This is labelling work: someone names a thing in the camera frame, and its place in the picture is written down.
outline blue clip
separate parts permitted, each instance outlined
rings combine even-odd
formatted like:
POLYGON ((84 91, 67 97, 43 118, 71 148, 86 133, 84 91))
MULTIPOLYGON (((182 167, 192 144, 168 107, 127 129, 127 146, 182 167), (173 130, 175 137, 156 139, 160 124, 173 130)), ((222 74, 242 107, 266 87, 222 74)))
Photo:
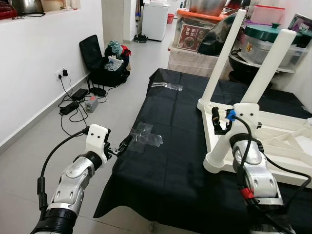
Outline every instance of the blue clip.
POLYGON ((235 110, 231 110, 229 115, 226 116, 226 118, 229 119, 230 121, 235 121, 234 116, 236 116, 236 112, 235 112, 235 110))

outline red bucket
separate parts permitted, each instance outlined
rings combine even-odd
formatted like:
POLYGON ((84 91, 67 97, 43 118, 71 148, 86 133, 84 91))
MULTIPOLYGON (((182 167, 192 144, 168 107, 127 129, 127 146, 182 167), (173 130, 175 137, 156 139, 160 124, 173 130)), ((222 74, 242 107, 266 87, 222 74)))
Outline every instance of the red bucket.
POLYGON ((167 19, 167 23, 172 23, 174 21, 174 14, 168 14, 168 19, 167 19))

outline wall socket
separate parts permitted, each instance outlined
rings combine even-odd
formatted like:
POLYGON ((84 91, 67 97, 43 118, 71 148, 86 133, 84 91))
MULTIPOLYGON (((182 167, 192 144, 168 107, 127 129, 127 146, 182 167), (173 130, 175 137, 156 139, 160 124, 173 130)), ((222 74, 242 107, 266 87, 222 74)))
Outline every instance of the wall socket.
POLYGON ((61 75, 63 78, 63 69, 56 71, 54 74, 55 74, 55 77, 57 78, 57 80, 59 80, 59 75, 61 75))

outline small gray box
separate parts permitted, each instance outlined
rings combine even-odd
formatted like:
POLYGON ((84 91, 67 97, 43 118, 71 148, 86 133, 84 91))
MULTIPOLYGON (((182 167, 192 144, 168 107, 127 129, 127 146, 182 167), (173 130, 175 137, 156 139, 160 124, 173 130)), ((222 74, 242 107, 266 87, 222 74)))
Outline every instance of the small gray box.
POLYGON ((86 101, 86 111, 89 113, 93 113, 97 106, 98 98, 96 96, 92 96, 88 101, 86 101))

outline black tablecloth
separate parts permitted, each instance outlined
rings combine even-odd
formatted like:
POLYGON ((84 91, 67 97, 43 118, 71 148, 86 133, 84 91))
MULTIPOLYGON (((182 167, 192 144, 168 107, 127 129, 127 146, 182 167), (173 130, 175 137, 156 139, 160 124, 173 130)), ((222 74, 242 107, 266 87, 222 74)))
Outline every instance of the black tablecloth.
MULTIPOLYGON (((158 148, 146 145, 143 153, 126 151, 116 161, 94 217, 117 206, 128 206, 150 221, 198 233, 248 233, 244 200, 234 173, 211 174, 203 167, 207 153, 201 112, 196 108, 207 78, 158 69, 154 82, 180 84, 183 91, 152 87, 133 128, 140 122, 153 125, 161 135, 158 148)), ((233 105, 240 102, 246 87, 219 81, 212 101, 233 105)), ((260 109, 283 115, 308 118, 291 93, 269 90, 260 109)), ((284 201, 295 186, 279 184, 284 201)), ((311 190, 300 193, 289 217, 298 234, 312 232, 311 190)))

